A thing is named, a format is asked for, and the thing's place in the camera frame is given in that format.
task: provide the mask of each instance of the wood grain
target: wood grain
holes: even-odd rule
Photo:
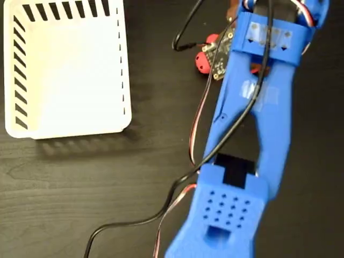
[[[206,1],[185,41],[220,31],[226,2]],[[80,258],[100,224],[143,218],[160,208],[167,187],[190,167],[188,134],[205,84],[194,66],[196,51],[170,48],[193,3],[125,1],[133,122],[124,133],[12,139],[4,128],[0,87],[0,258]],[[343,12],[344,2],[332,0],[327,23],[298,70],[291,151],[279,196],[257,235],[258,258],[342,256]],[[212,87],[202,118],[197,157],[219,86]],[[254,129],[248,120],[226,151],[256,158]],[[189,202],[169,216],[162,249],[180,228]],[[150,257],[156,226],[104,232],[91,257]]]

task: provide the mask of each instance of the white plastic basket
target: white plastic basket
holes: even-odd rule
[[[131,121],[123,0],[6,0],[4,79],[15,138],[122,131]]]

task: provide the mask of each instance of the black cable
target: black cable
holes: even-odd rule
[[[193,6],[187,19],[184,22],[182,29],[177,33],[176,37],[174,38],[174,40],[172,42],[172,49],[173,50],[180,52],[180,51],[184,51],[184,50],[189,49],[189,48],[193,48],[197,45],[204,44],[204,43],[191,42],[191,43],[187,43],[187,44],[178,46],[178,43],[181,39],[181,36],[184,34],[185,30],[189,26],[189,23],[191,22],[192,18],[194,17],[194,15],[196,14],[196,12],[200,8],[200,6],[203,4],[203,2],[204,2],[204,0],[198,0],[197,3]]]
[[[254,89],[253,95],[251,100],[249,101],[249,103],[247,104],[244,112],[236,119],[236,121],[233,123],[233,125],[230,127],[230,129],[227,131],[227,133],[225,134],[225,136],[220,140],[220,142],[215,146],[215,148],[205,157],[203,158],[203,160],[201,161],[200,164],[198,164],[197,166],[195,166],[190,172],[188,172],[187,174],[183,175],[182,177],[178,178],[177,180],[175,180],[167,194],[167,198],[165,200],[165,203],[163,205],[163,207],[160,209],[160,211],[158,213],[156,213],[155,215],[147,218],[147,219],[142,219],[142,220],[137,220],[137,221],[127,221],[127,222],[118,222],[118,223],[109,223],[109,224],[104,224],[102,226],[100,226],[98,229],[96,229],[93,234],[90,236],[87,246],[86,246],[86,250],[84,253],[84,258],[89,258],[89,254],[90,254],[90,250],[91,250],[91,246],[92,243],[95,239],[95,237],[102,231],[109,229],[109,228],[117,228],[117,227],[132,227],[132,226],[140,226],[140,225],[145,225],[148,223],[151,223],[157,219],[159,219],[162,215],[164,215],[173,199],[173,195],[175,190],[181,185],[183,184],[185,181],[187,181],[188,179],[192,178],[193,176],[195,176],[197,174],[197,171],[200,170],[201,166],[203,166],[204,164],[208,163],[219,151],[220,149],[224,146],[224,144],[227,142],[227,140],[233,135],[233,133],[235,132],[235,130],[240,126],[240,124],[243,122],[243,120],[247,117],[247,115],[249,114],[249,112],[251,111],[252,107],[254,106],[258,95],[260,93],[260,90],[262,88],[263,85],[263,80],[264,80],[264,74],[266,72],[266,68],[267,68],[267,63],[269,60],[269,52],[270,52],[270,40],[271,40],[271,30],[273,27],[273,0],[269,0],[269,10],[268,10],[268,29],[267,29],[267,37],[266,37],[266,44],[265,44],[265,49],[264,49],[264,54],[263,54],[263,60],[262,60],[262,66],[261,66],[261,70],[259,72],[259,77],[258,77],[258,81],[257,81],[257,85]],[[233,19],[231,21],[231,23],[229,23],[229,25],[227,26],[226,30],[228,30],[228,28],[235,22],[235,20],[237,19],[237,17],[235,19]],[[223,40],[224,35],[226,35],[226,33],[223,33],[219,44],[217,46],[216,52],[214,54],[214,60],[216,58],[217,52],[218,52],[218,48],[220,46],[221,41]],[[209,77],[208,77],[208,82],[211,82],[211,77],[212,76],[212,69],[210,70],[209,73]]]

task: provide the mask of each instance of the blue robotic arm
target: blue robotic arm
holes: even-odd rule
[[[255,0],[249,0],[253,7]],[[316,26],[274,19],[270,71],[252,113],[261,153],[257,165],[219,154],[202,166],[188,218],[166,258],[252,258],[254,236],[266,204],[276,197],[291,139],[292,80],[305,46],[326,18],[329,0],[306,0]],[[262,57],[267,17],[238,9],[230,60],[212,121],[205,155],[246,107],[257,78],[253,59]]]

